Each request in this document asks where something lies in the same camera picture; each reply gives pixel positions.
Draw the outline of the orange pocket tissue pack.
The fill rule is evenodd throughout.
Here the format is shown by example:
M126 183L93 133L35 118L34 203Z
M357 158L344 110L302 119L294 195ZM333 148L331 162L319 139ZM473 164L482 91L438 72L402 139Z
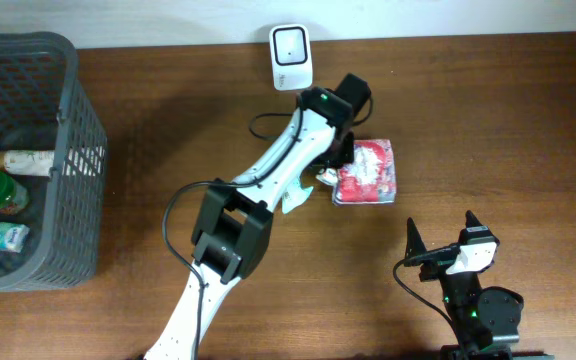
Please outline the orange pocket tissue pack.
M321 169L316 179L327 186L334 187L338 183L338 171L334 168Z

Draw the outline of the red purple tissue pack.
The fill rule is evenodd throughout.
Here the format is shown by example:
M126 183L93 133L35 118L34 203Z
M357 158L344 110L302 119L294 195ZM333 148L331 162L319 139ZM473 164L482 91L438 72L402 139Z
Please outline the red purple tissue pack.
M397 194L394 152L388 139L357 140L354 161L337 171L336 205L390 204Z

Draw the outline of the teal wet wipes pouch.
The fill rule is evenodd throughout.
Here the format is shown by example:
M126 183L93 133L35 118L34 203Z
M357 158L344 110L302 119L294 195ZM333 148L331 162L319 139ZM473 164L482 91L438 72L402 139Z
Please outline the teal wet wipes pouch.
M295 178L286 188L282 196L282 213L288 214L303 205L314 190L313 186L303 187L301 179Z

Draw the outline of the white bamboo print tube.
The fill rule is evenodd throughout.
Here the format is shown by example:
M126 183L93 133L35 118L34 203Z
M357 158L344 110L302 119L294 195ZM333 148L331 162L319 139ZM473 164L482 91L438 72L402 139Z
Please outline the white bamboo print tube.
M64 176L96 177L102 174L104 150L101 147L70 149L61 167ZM11 175L51 177L55 164L52 150L0 151L0 171Z

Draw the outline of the teal pocket tissue pack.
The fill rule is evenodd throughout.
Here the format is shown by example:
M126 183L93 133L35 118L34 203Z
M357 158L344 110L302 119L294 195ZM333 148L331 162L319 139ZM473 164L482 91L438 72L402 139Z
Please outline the teal pocket tissue pack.
M0 251L20 253L29 232L26 225L0 222Z

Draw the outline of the green lid glass jar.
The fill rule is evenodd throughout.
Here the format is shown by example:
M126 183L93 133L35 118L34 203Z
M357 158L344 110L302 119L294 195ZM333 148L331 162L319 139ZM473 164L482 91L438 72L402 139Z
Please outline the green lid glass jar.
M0 213L15 215L30 202L28 190L11 176L0 171Z

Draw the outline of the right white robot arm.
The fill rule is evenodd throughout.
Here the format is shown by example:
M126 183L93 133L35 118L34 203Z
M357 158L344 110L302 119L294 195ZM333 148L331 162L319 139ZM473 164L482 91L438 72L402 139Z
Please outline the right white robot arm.
M406 224L407 243L400 267L418 267L422 282L437 281L442 288L443 309L410 289L397 274L397 284L424 305L436 311L453 331L457 344L444 346L441 359L550 359L543 352L512 351L518 343L518 331L524 298L517 292L498 286L484 288L479 275L494 263L499 239L474 213L465 213L465 228L455 243L429 250L413 219Z

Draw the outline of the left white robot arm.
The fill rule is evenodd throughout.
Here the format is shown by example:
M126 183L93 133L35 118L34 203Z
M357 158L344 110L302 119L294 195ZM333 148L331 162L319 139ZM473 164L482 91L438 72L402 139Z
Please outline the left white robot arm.
M313 87L296 96L285 130L246 171L230 182L201 182L205 188L191 243L185 289L145 360L186 360L199 347L219 307L263 259L274 210L289 185L311 165L339 168L353 159L353 126L373 105L368 83L347 74L336 89Z

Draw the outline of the white barcode scanner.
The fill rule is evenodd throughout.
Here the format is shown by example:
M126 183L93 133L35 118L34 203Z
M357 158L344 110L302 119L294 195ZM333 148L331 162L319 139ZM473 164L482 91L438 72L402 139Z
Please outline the white barcode scanner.
M269 31L273 86L278 91L309 88L313 61L308 29L302 24L277 25Z

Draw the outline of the grey plastic mesh basket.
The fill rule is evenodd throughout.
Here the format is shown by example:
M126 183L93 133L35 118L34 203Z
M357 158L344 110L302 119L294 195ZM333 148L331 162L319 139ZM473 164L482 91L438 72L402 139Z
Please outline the grey plastic mesh basket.
M95 274L108 140L77 70L59 34L0 34L0 151L54 154L47 175L17 179L28 207L0 213L0 292L65 289Z

